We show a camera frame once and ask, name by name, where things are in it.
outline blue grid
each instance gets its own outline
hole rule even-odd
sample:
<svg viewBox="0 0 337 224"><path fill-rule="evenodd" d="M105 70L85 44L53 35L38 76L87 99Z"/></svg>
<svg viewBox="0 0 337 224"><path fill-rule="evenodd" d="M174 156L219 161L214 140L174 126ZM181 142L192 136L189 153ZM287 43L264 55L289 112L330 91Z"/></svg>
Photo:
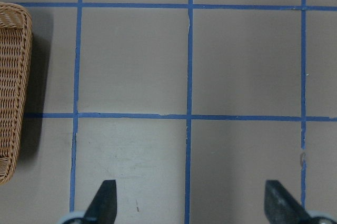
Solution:
<svg viewBox="0 0 337 224"><path fill-rule="evenodd" d="M337 118L323 116L306 116L305 107L305 84L306 84L306 11L337 11L337 7L327 6L307 6L306 0L301 0L300 6L281 5L226 5L226 4L193 4L193 0L188 0L188 4L148 4L148 3L18 3L26 7L76 7L76 58L74 68L74 105L72 113L27 113L25 118L72 118L73 119L73 139L72 139L72 168L70 182L70 211L74 210L75 203L75 175L76 175L76 134L78 128L78 118L138 118L138 119L181 119L186 120L186 169L185 169L185 224L190 223L190 169L191 169L191 127L192 120L249 120L249 121L298 121L301 122L301 147L305 149L305 130L307 121L337 121ZM78 87L80 76L80 55L81 55L81 26L82 8L90 7L124 7L124 8L184 8L188 10L190 19L190 29L188 33L188 64L187 64L187 111L186 114L123 114L123 113L79 113ZM301 116L236 116L236 115L194 115L192 114L192 63L193 63L193 10L194 9L246 9L246 10L275 10L301 11ZM303 161L301 170L301 201L305 206L305 175L306 162Z"/></svg>

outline brown woven basket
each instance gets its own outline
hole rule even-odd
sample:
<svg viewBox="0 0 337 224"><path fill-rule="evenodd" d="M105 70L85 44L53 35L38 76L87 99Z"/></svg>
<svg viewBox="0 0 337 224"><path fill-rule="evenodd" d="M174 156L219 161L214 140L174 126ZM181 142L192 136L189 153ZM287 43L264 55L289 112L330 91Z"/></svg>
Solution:
<svg viewBox="0 0 337 224"><path fill-rule="evenodd" d="M0 184L10 180L16 167L31 51L28 11L0 2Z"/></svg>

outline woven wicker texture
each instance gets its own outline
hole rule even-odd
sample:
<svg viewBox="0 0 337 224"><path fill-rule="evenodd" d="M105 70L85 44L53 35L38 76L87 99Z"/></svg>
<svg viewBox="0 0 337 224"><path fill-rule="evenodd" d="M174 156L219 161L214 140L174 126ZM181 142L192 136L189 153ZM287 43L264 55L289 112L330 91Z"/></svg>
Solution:
<svg viewBox="0 0 337 224"><path fill-rule="evenodd" d="M0 2L0 184L10 180L16 167L31 50L28 11Z"/></svg>

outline basket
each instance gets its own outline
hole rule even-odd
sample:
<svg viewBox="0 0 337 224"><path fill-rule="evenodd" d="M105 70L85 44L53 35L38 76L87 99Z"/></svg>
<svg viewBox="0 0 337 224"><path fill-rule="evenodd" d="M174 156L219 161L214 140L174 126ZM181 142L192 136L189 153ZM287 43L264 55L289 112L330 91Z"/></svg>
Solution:
<svg viewBox="0 0 337 224"><path fill-rule="evenodd" d="M15 171L32 51L32 20L19 5L0 2L0 184Z"/></svg>

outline wicker basket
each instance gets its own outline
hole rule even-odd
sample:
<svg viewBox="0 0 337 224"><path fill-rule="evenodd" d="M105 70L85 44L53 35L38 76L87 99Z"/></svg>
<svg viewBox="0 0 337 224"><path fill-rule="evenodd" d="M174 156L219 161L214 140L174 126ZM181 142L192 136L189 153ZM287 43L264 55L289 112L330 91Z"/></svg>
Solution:
<svg viewBox="0 0 337 224"><path fill-rule="evenodd" d="M0 184L10 180L16 167L31 51L28 11L0 2Z"/></svg>

